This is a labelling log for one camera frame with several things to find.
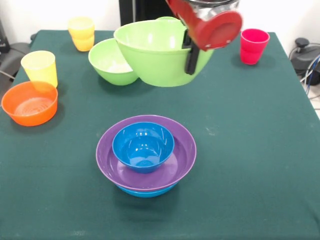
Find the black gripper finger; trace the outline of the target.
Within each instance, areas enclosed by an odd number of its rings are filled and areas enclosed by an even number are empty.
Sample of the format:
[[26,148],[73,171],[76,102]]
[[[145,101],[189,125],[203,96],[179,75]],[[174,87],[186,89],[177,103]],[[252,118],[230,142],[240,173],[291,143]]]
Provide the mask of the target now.
[[182,48],[182,49],[191,48],[191,44],[192,44],[192,39],[191,39],[190,36],[189,36],[189,31],[186,29],[186,30],[184,31],[181,48]]
[[188,75],[193,75],[196,71],[198,57],[199,57],[199,48],[196,45],[193,45],[190,51],[187,54],[184,72]]

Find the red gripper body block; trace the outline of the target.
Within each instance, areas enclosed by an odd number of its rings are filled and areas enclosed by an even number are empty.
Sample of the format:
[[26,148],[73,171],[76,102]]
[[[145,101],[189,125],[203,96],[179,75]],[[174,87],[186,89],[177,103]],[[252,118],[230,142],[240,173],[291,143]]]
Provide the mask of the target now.
[[225,47],[242,28],[238,0],[168,0],[166,3],[203,51]]

